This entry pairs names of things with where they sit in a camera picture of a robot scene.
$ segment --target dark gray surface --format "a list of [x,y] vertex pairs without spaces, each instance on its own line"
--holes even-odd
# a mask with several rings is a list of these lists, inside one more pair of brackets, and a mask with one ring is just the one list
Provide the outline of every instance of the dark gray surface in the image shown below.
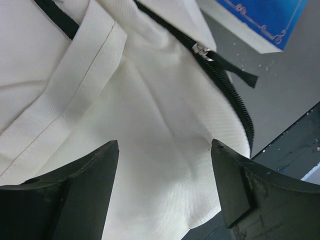
[[302,179],[320,162],[320,102],[253,160],[289,177]]
[[320,101],[319,6],[309,0],[284,52],[268,54],[259,54],[205,15],[219,53],[260,77],[250,89],[232,76],[255,126],[253,155]]
[[190,230],[182,240],[232,240],[232,237],[225,227],[222,212],[219,212],[205,224]]
[[[319,113],[314,117],[318,122]],[[306,125],[301,121],[293,128],[303,130]],[[301,139],[306,143],[319,134],[308,132]],[[300,139],[299,131],[290,129],[285,137],[287,142],[292,141],[290,137]],[[273,146],[281,145],[279,140]],[[299,148],[291,150],[292,155],[300,153]],[[320,185],[274,171],[216,139],[212,141],[211,156],[222,215],[233,240],[319,240]]]

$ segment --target white cloth bag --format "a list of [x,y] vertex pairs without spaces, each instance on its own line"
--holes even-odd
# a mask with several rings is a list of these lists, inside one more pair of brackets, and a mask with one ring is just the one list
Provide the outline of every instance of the white cloth bag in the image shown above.
[[[194,0],[140,2],[216,49]],[[133,0],[57,5],[80,24],[73,41],[33,1],[0,3],[0,185],[118,140],[102,239],[182,239],[220,211],[212,139],[250,156],[239,117]]]

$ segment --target zipper pull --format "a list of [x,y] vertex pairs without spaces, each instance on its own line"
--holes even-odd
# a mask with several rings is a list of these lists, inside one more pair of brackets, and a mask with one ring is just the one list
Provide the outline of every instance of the zipper pull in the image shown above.
[[207,55],[211,51],[211,49],[203,46],[201,43],[197,42],[195,45],[193,45],[192,50],[195,54],[199,54],[201,57],[203,57],[208,62],[214,61],[210,57],[207,57]]
[[223,70],[227,70],[232,72],[238,77],[240,77],[246,84],[248,84],[251,88],[255,88],[258,76],[248,73],[246,71],[242,71],[237,66],[233,65],[229,61],[225,60],[218,53],[212,51],[211,49],[205,47],[201,43],[197,42],[192,46],[192,50],[195,54],[200,55],[203,59],[208,62],[214,62],[213,64],[217,67],[222,68]]

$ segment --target gray table surface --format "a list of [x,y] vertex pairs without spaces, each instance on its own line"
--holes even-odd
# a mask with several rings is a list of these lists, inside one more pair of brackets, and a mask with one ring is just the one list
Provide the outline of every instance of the gray table surface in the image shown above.
[[320,101],[319,7],[320,1],[309,0],[284,52],[268,54],[259,54],[205,15],[218,52],[259,76],[255,89],[232,76],[255,126],[253,155]]

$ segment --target stitched seam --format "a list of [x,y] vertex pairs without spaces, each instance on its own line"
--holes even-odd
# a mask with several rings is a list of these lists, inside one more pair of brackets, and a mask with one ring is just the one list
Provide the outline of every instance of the stitched seam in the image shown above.
[[65,115],[68,113],[68,110],[69,110],[68,108],[70,108],[70,105],[74,102],[74,99],[80,94],[81,89],[83,88],[82,83],[83,83],[84,80],[86,79],[86,77],[87,77],[89,71],[91,70],[92,65],[93,65],[94,61],[96,60],[98,54],[100,53],[101,49],[103,48],[103,46],[105,45],[105,43],[106,43],[107,41],[110,41],[110,42],[111,42],[111,41],[113,40],[115,34],[117,33],[117,29],[114,29],[115,26],[116,26],[116,22],[114,22],[114,24],[113,24],[113,26],[112,26],[112,28],[111,28],[111,31],[110,31],[110,33],[109,33],[109,35],[105,38],[105,40],[104,40],[103,44],[101,45],[100,49],[98,50],[98,52],[97,52],[96,55],[94,56],[94,58],[93,58],[93,60],[92,60],[92,62],[91,62],[91,64],[90,64],[88,70],[86,71],[83,79],[81,80],[81,83],[80,83],[80,85],[79,85],[76,93],[74,94],[74,96],[73,96],[72,100],[70,101],[70,103],[68,104],[68,106],[65,108],[65,111],[64,111],[60,116],[58,116],[55,120],[53,120],[51,123],[49,123],[49,125],[10,163],[10,165],[0,174],[0,178],[2,178],[3,175],[4,175],[6,172],[8,172],[9,168],[14,165],[14,163],[16,162],[16,160],[17,160],[20,156],[21,156],[21,157],[25,156],[25,155],[34,147],[34,146],[32,146],[32,144],[34,144],[34,143],[36,143],[36,142],[38,142],[38,141],[41,140],[41,136],[43,136],[43,133],[44,133],[47,129],[52,128],[59,119],[65,117]]

